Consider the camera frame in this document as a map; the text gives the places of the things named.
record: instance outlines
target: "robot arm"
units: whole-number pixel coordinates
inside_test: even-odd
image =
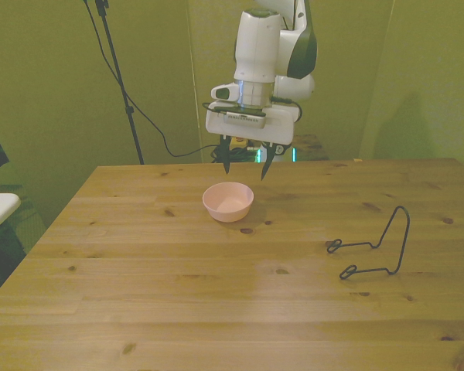
[[[288,147],[299,109],[275,102],[306,99],[314,89],[317,45],[309,0],[256,0],[266,9],[248,9],[237,34],[234,82],[212,89],[215,101],[206,115],[206,129],[229,137],[268,143],[268,170],[275,148]],[[282,29],[283,24],[290,29]]]

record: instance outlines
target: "black cable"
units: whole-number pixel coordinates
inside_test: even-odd
[[[285,20],[285,17],[281,17],[281,18],[284,20],[285,29],[286,29],[287,31],[290,31],[290,29],[288,29],[287,21]]]
[[[301,120],[302,117],[302,108],[301,105],[297,102],[294,102],[292,99],[288,98],[280,98],[280,97],[271,97],[271,101],[275,103],[284,103],[284,104],[295,104],[297,108],[299,109],[299,114],[297,115],[297,121]]]
[[[98,45],[100,46],[100,51],[101,51],[101,55],[103,56],[103,59],[105,61],[105,63],[107,64],[108,68],[110,69],[111,71],[111,74],[114,76],[114,78],[116,79],[117,83],[119,84],[119,86],[121,86],[118,78],[117,78],[117,75],[115,74],[114,72],[114,69],[111,67],[110,63],[108,62],[108,59],[107,57],[105,56],[105,53],[104,53],[104,50],[103,50],[103,45],[101,44],[101,38],[100,38],[100,34],[98,33],[98,28],[96,27],[96,23],[94,22],[94,18],[93,18],[93,14],[91,13],[91,9],[90,9],[90,6],[87,4],[87,0],[84,0],[84,4],[86,5],[86,9],[87,9],[87,12],[89,13],[90,15],[90,18],[91,18],[91,23],[93,24],[93,27],[94,27],[94,32],[96,33],[96,37],[97,37],[97,40],[98,40]],[[170,151],[170,148],[169,146],[167,145],[167,140],[166,140],[166,137],[165,137],[165,134],[163,134],[163,131],[160,130],[160,128],[158,126],[156,126],[156,124],[152,121],[151,118],[149,118],[139,107],[138,105],[132,100],[132,98],[129,96],[129,94],[127,93],[126,90],[124,90],[125,92],[125,96],[128,98],[128,100],[134,105],[135,109],[139,111],[140,114],[142,114],[144,116],[144,118],[146,120],[148,120],[152,125],[153,127],[158,131],[158,133],[160,133],[160,135],[162,136],[163,138],[163,144],[165,145],[165,149],[167,150],[167,152],[172,156],[172,157],[184,157],[184,156],[189,156],[189,155],[192,155],[193,153],[196,153],[198,151],[202,151],[203,149],[205,148],[209,148],[209,147],[217,147],[217,145],[205,145],[204,147],[202,148],[199,148],[195,151],[191,151],[189,153],[186,153],[186,154],[183,154],[183,155],[174,155],[172,153],[172,151]]]
[[[299,115],[297,117],[297,120],[295,121],[295,122],[297,122],[297,121],[301,120],[302,108],[301,108],[301,105],[299,103],[297,103],[297,102],[292,101],[292,104],[295,104],[297,106],[297,108],[299,109]]]

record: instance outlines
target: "bowl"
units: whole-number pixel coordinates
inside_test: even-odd
[[[215,220],[230,223],[247,215],[253,199],[254,193],[247,185],[225,182],[212,185],[205,191],[203,205]]]

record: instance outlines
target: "wood grain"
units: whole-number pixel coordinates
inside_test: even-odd
[[[100,167],[0,289],[0,370],[462,370],[453,159]],[[243,220],[201,196],[254,191]],[[341,281],[351,264],[398,274]]]

